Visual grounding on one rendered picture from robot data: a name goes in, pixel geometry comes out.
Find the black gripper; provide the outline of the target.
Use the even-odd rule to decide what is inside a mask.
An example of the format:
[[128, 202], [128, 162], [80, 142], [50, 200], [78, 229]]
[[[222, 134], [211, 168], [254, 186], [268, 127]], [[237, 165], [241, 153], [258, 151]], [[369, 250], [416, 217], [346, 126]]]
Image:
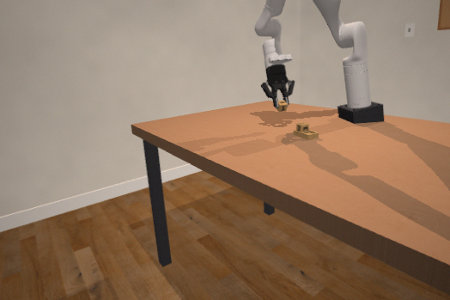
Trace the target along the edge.
[[[283, 95], [283, 100], [289, 106], [289, 96], [293, 93], [293, 88], [295, 81], [290, 81], [286, 77], [286, 70], [284, 64], [275, 64], [267, 67], [266, 69], [267, 81], [261, 84], [261, 88], [265, 92], [268, 98], [273, 100], [273, 105], [275, 108], [279, 108], [277, 99], [277, 90], [279, 89]], [[287, 92], [286, 84], [288, 83], [289, 89]], [[268, 88], [271, 87], [271, 92]], [[287, 107], [288, 107], [287, 106]]]

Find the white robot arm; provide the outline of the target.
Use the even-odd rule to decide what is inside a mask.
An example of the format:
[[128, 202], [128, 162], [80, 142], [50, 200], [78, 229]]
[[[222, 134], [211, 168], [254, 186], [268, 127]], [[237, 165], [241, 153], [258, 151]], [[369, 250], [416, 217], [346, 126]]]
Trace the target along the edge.
[[[266, 0], [265, 6], [255, 23], [258, 36], [271, 36], [263, 43], [265, 68], [284, 64], [292, 56], [282, 55], [282, 23], [277, 18], [281, 15], [286, 0]], [[367, 30], [363, 22], [343, 24], [339, 17], [341, 0], [313, 0], [324, 17], [337, 45], [341, 48], [353, 47], [353, 52], [343, 59], [344, 81], [348, 108], [362, 108], [371, 105], [368, 76], [368, 41]]]

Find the tan cube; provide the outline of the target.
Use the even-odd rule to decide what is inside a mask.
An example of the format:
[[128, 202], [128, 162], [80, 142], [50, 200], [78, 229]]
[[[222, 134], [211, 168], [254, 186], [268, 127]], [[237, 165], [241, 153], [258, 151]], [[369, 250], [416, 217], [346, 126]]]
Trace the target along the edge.
[[304, 133], [308, 133], [309, 132], [309, 124], [308, 123], [296, 123], [296, 130], [298, 132], [304, 132]]
[[279, 108], [277, 108], [278, 112], [286, 112], [288, 104], [285, 101], [278, 101]]

